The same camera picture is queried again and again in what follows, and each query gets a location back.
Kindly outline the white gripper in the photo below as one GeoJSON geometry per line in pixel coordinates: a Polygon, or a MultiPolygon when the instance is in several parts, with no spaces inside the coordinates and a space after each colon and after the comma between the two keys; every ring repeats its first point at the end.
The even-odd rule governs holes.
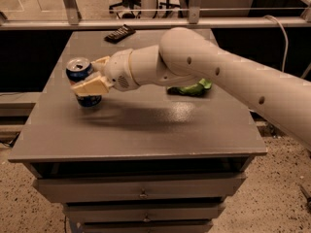
{"type": "Polygon", "coordinates": [[[78,96],[97,96],[109,92],[113,87],[118,91],[135,90],[139,84],[134,81],[129,60],[133,49],[121,50],[111,57],[104,56],[93,60],[91,65],[96,72],[104,72],[104,76],[94,77],[78,82],[71,86],[72,91],[78,96]]]}

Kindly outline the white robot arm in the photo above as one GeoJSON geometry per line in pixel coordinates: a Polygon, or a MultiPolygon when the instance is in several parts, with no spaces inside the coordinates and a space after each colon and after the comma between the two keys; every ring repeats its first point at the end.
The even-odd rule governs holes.
{"type": "Polygon", "coordinates": [[[182,27],[159,43],[93,62],[95,72],[71,86],[80,96],[146,84],[188,86],[206,79],[311,149],[311,83],[219,48],[182,27]]]}

